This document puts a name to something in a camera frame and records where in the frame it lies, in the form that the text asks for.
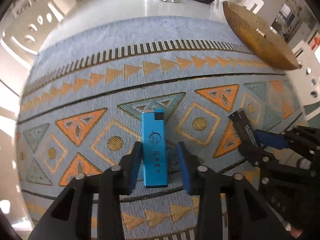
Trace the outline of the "person's right hand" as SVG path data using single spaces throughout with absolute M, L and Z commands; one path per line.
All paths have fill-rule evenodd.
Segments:
M 303 233 L 303 230 L 294 228 L 290 223 L 287 223 L 287 225 L 285 226 L 285 229 L 295 239 L 297 239 Z

